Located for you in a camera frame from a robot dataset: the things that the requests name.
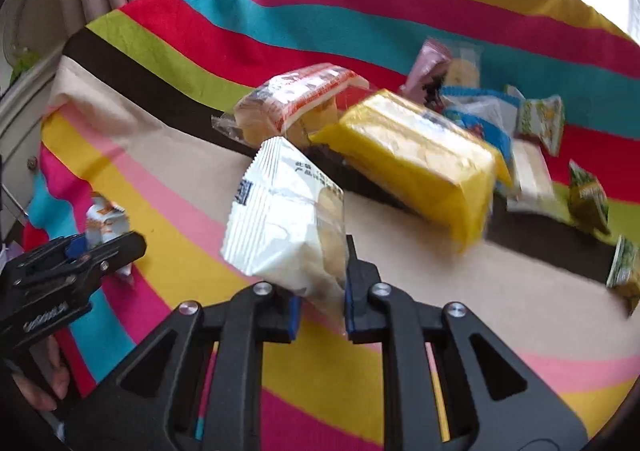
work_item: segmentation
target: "yellow snack package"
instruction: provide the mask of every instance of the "yellow snack package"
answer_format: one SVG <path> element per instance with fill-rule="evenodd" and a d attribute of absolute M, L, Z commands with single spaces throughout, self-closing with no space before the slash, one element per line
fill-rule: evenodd
<path fill-rule="evenodd" d="M 310 135 L 425 218 L 450 228 L 462 248 L 478 240 L 496 177 L 511 187 L 500 152 L 431 110 L 388 90 Z"/>

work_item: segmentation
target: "table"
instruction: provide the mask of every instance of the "table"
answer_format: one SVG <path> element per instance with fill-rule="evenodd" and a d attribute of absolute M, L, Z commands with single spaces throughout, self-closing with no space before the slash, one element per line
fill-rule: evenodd
<path fill-rule="evenodd" d="M 482 46 L 484 88 L 561 95 L 564 140 L 547 158 L 558 192 L 574 158 L 608 193 L 614 235 L 640 242 L 629 162 L 640 155 L 640 47 L 579 0 L 137 0 L 65 47 L 26 228 L 29 246 L 81 232 L 95 190 L 148 242 L 134 287 L 106 279 L 92 312 L 58 334 L 83 395 L 181 301 L 226 301 L 247 284 L 219 249 L 250 158 L 227 149 L 212 115 L 319 62 L 396 89 L 427 36 Z M 598 283 L 486 241 L 460 256 L 444 231 L 354 193 L 346 228 L 358 255 L 417 301 L 466 303 L 590 436 L 640 374 L 640 316 Z M 312 308 L 293 345 L 265 349 L 263 386 L 264 449 L 380 448 L 379 350 L 352 346 Z"/>

